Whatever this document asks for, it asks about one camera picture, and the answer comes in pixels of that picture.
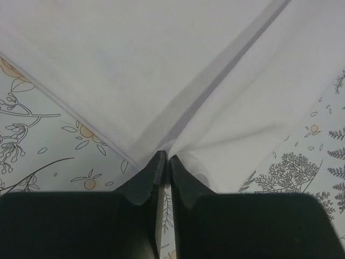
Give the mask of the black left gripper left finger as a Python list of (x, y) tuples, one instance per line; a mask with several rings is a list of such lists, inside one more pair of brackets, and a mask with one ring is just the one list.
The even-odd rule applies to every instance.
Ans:
[(159, 258), (165, 153), (111, 192), (1, 197), (1, 258)]

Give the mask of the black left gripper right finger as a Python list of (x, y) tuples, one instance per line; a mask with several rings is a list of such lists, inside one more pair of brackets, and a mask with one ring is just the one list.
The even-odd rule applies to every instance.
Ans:
[(341, 243), (313, 197), (218, 194), (177, 156), (170, 166), (178, 258), (341, 258)]

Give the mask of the white t shirt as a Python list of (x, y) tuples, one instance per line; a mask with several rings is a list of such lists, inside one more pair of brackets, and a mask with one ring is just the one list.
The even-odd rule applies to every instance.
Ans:
[(344, 1), (1, 1), (1, 55), (137, 168), (237, 190), (344, 67)]

